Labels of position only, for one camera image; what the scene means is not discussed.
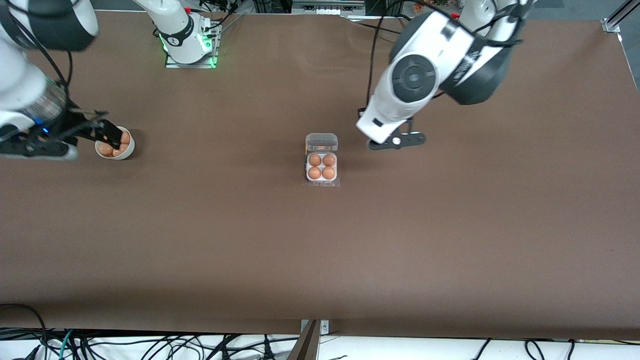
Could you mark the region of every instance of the gray floor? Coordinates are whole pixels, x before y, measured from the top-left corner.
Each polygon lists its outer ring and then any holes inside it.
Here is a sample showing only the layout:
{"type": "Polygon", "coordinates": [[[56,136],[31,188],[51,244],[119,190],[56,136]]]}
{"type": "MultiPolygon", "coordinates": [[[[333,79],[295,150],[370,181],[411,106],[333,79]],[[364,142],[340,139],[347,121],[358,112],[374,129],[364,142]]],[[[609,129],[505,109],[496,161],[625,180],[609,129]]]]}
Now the gray floor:
{"type": "MultiPolygon", "coordinates": [[[[538,0],[529,14],[539,20],[600,20],[609,16],[624,0],[538,0]]],[[[131,0],[92,0],[96,9],[139,10],[131,0]]],[[[622,44],[636,86],[640,85],[640,8],[620,25],[622,44]]]]}

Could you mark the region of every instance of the bowl of eggs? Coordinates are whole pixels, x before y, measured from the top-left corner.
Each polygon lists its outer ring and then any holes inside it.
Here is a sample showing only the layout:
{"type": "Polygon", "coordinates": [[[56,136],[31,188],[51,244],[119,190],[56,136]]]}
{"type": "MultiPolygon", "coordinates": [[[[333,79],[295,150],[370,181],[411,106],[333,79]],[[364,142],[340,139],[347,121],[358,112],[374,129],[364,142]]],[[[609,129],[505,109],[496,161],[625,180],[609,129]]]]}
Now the bowl of eggs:
{"type": "Polygon", "coordinates": [[[118,126],[118,128],[122,130],[120,147],[118,149],[114,149],[111,147],[111,145],[102,141],[95,142],[95,152],[97,152],[101,158],[110,160],[124,160],[128,158],[136,148],[136,142],[133,140],[133,137],[131,137],[131,133],[129,132],[129,130],[125,129],[122,126],[118,126]]]}
{"type": "Polygon", "coordinates": [[[335,154],[312,152],[307,156],[307,179],[312,183],[331,182],[338,176],[335,154]]]}

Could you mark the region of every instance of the blue cable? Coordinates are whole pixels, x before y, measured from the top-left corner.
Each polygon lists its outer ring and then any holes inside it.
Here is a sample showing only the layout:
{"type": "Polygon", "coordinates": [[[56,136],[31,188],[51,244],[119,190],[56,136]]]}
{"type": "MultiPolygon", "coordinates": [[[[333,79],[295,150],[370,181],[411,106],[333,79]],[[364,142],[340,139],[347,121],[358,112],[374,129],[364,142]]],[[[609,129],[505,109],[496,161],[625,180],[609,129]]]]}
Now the blue cable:
{"type": "Polygon", "coordinates": [[[65,347],[67,346],[67,342],[69,341],[69,336],[71,336],[72,332],[73,332],[73,329],[69,330],[67,332],[67,335],[65,335],[65,338],[62,340],[62,345],[60,345],[60,354],[58,356],[58,360],[62,360],[65,358],[64,356],[65,347]]]}

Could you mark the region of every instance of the robotic arm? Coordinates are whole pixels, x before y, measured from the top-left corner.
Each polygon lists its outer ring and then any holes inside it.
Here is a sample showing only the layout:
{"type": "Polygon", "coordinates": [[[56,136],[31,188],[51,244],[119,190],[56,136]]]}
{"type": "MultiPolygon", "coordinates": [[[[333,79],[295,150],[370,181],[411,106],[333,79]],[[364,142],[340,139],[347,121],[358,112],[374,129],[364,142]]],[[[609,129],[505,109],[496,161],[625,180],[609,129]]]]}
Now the robotic arm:
{"type": "MultiPolygon", "coordinates": [[[[167,53],[193,63],[211,51],[202,38],[211,20],[188,14],[179,0],[134,0],[151,16],[167,53]]],[[[26,58],[38,48],[82,51],[98,35],[89,0],[0,0],[0,156],[48,160],[77,158],[77,136],[114,148],[122,135],[104,113],[88,113],[26,58]]]]}
{"type": "Polygon", "coordinates": [[[398,128],[439,88],[459,104],[487,100],[509,66],[512,47],[535,0],[467,0],[459,21],[440,12],[414,18],[391,50],[356,126],[372,150],[424,143],[424,134],[398,128]]]}

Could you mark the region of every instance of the egg carton lid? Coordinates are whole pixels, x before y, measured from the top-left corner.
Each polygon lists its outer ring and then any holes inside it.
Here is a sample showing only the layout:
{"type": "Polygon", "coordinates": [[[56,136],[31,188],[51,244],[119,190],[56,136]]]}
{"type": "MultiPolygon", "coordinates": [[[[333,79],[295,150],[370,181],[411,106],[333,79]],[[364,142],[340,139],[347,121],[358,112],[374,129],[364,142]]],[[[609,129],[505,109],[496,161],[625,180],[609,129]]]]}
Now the egg carton lid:
{"type": "Polygon", "coordinates": [[[305,139],[307,151],[332,152],[338,150],[338,136],[334,133],[310,133],[305,139]]]}

